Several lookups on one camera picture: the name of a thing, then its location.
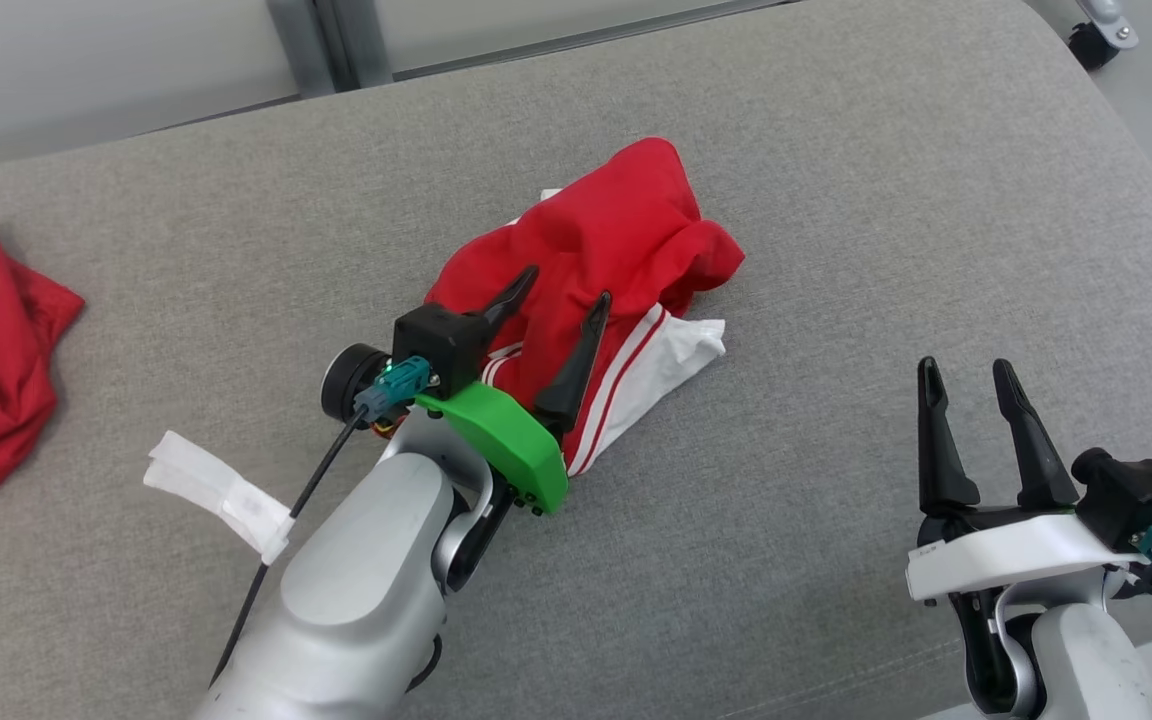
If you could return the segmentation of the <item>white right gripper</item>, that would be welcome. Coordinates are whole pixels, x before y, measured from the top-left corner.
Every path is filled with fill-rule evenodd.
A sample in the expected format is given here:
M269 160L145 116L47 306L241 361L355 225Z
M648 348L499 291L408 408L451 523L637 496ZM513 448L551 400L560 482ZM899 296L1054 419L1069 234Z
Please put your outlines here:
M998 410L1011 430L1018 461L1020 509L1068 509L1079 502L1073 479L1021 386L1010 361L993 361ZM918 364L919 507L927 516L980 502L948 424L948 396L933 357ZM1064 602L1100 607L1123 584L1135 553L1107 547L1074 514L1041 514L987 529L965 518L923 521L905 564L915 601L1000 591L1000 605L1052 609Z

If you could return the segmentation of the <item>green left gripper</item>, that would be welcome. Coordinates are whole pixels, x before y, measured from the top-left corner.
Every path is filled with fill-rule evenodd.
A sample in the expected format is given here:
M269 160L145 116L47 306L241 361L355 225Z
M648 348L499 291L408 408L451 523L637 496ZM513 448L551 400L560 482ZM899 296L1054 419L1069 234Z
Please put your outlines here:
M479 313L485 336L498 336L518 313L539 272L539 266L525 266L488 301ZM561 369L536 393L535 416L508 393L484 382L472 382L450 397L416 397L416 406L442 415L454 432L541 514L561 509L570 488L561 445L550 433L570 433L579 420L611 306L612 293L600 293L579 323L579 338Z

